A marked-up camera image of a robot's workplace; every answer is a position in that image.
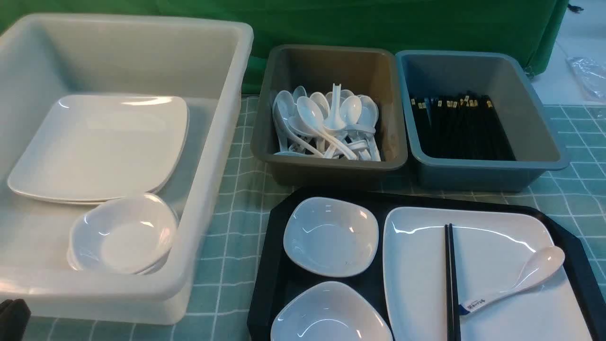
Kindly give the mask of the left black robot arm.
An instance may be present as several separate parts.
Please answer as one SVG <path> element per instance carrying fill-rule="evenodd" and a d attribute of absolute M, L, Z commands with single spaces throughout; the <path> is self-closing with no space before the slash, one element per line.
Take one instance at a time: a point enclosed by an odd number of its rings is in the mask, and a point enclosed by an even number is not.
<path fill-rule="evenodd" d="M 0 340 L 21 341 L 31 311 L 24 299 L 7 299 L 0 305 Z"/>

